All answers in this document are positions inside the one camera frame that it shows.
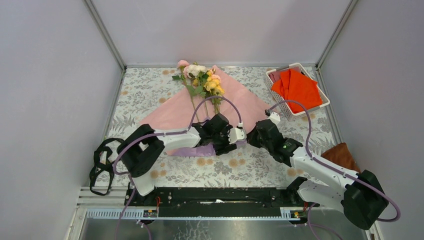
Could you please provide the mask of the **pink and purple wrapping paper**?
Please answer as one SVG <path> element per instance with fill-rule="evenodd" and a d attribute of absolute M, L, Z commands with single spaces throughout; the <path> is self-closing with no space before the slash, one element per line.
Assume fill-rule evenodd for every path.
<path fill-rule="evenodd" d="M 249 133 L 253 130 L 256 122 L 267 118 L 265 110 L 270 106 L 223 70 L 217 66 L 213 68 L 220 77 L 220 84 L 224 90 L 223 96 L 237 107 L 243 121 L 243 128 Z M 140 124 L 149 124 L 154 130 L 174 132 L 177 129 L 188 127 L 194 109 L 187 89 L 183 88 L 146 116 Z M 169 156 L 179 157 L 210 157 L 216 155 L 211 144 L 196 148 L 183 147 L 167 150 L 165 153 Z"/>

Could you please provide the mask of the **yellow fake flower bunch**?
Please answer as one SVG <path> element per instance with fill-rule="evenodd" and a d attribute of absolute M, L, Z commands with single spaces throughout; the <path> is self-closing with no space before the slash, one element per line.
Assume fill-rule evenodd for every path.
<path fill-rule="evenodd" d="M 212 96 L 222 97 L 225 94 L 223 89 L 222 80 L 219 75 L 215 73 L 213 68 L 206 72 L 200 72 L 193 80 L 192 85 L 197 96 L 208 98 Z"/>

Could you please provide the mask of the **white fake flower stem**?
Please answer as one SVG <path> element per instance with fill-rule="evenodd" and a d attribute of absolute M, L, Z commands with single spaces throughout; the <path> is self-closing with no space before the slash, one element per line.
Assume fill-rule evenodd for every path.
<path fill-rule="evenodd" d="M 205 73 L 208 69 L 203 65 L 190 64 L 185 70 L 186 70 L 187 76 L 190 78 L 190 82 L 192 84 L 193 79 L 195 77 L 197 77 L 200 72 Z M 195 94 L 194 101 L 195 101 L 195 97 L 202 98 L 201 96 Z"/>

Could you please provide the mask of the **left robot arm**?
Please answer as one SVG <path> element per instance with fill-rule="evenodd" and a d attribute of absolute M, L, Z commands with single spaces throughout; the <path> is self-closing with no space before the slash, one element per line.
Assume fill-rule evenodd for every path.
<path fill-rule="evenodd" d="M 163 152 L 212 145 L 219 156 L 235 150 L 237 142 L 245 140 L 246 136 L 243 123 L 232 126 L 220 113 L 182 129 L 157 130 L 143 124 L 119 145 L 117 159 L 128 171 L 137 190 L 136 199 L 148 206 L 155 200 L 155 184 L 150 180 L 149 172 Z"/>

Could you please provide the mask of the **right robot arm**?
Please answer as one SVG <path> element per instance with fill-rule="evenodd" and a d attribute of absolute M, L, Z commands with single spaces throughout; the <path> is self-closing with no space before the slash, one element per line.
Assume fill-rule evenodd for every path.
<path fill-rule="evenodd" d="M 276 124 L 258 121 L 247 134 L 247 142 L 263 148 L 279 163 L 303 170 L 318 179 L 297 177 L 287 187 L 287 201 L 293 206 L 303 202 L 337 210 L 356 227 L 369 230 L 389 205 L 377 177 L 370 171 L 357 172 L 313 154 L 302 143 L 283 137 Z"/>

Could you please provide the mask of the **pink fake flower stem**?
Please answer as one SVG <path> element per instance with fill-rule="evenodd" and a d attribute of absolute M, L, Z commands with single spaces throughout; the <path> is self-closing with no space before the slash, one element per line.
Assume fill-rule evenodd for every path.
<path fill-rule="evenodd" d="M 193 87 L 191 80 L 188 77 L 188 73 L 186 71 L 186 68 L 189 65 L 190 63 L 188 61 L 180 60 L 177 63 L 177 67 L 176 67 L 180 71 L 180 73 L 173 75 L 172 80 L 176 82 L 181 82 L 185 86 L 186 90 L 188 91 L 192 107 L 195 110 L 196 109 L 195 102 L 194 102 L 194 96 L 196 95 L 195 88 Z"/>

